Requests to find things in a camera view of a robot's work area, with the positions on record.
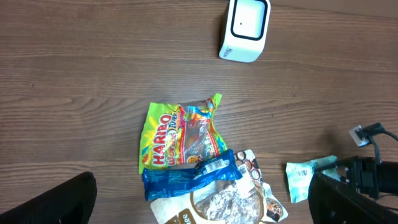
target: snack wrapper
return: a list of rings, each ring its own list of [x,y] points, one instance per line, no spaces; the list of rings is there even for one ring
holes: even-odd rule
[[[238,180],[242,174],[236,167],[231,149],[220,157],[199,163],[192,169],[144,169],[142,181],[146,200],[175,197],[201,189],[214,180]]]
[[[238,152],[235,159],[241,179],[216,180],[191,194],[154,200],[150,207],[158,223],[258,224],[285,219],[287,211],[262,181],[252,150]]]
[[[250,173],[255,189],[262,195],[262,203],[264,206],[264,214],[261,217],[262,222],[280,222],[287,218],[287,210],[274,197],[269,184],[263,182],[262,173],[257,163],[256,156],[253,151],[248,149],[236,153],[236,165],[241,170],[240,164],[246,166]]]
[[[301,202],[308,198],[308,189],[314,175],[314,170],[337,161],[336,156],[327,156],[307,162],[286,164],[287,181],[289,183],[290,200],[292,203]],[[340,180],[336,169],[323,170],[323,174]]]
[[[151,103],[141,134],[139,173],[207,161],[227,150],[213,124],[221,101],[215,94],[191,103]]]

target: white device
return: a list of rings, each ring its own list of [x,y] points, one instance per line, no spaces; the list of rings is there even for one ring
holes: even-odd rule
[[[221,30],[220,58],[253,62],[266,44],[269,0],[230,0]]]

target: aluminum foil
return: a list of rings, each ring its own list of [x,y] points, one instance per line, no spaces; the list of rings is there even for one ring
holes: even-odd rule
[[[226,224],[257,224],[262,216],[262,197],[252,189],[242,197],[235,182],[217,183],[213,192],[195,203],[197,211],[207,220],[225,220]]]

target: wooden table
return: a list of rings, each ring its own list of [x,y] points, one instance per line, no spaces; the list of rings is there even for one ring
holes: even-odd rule
[[[348,134],[358,124],[398,133],[398,19],[289,2],[275,2],[264,53],[245,64],[218,58],[227,1],[0,1],[0,212],[88,170],[90,223],[155,223],[137,170],[149,103],[222,93],[217,130],[257,154],[284,223],[311,223],[285,164],[372,156]],[[398,161],[395,141],[376,140]]]

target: foil packet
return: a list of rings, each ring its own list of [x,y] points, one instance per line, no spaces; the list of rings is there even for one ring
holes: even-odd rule
[[[258,224],[279,222],[287,217],[286,209],[273,196],[252,150],[235,154],[242,174],[238,180],[216,180],[191,194],[159,198],[151,209],[159,223]]]

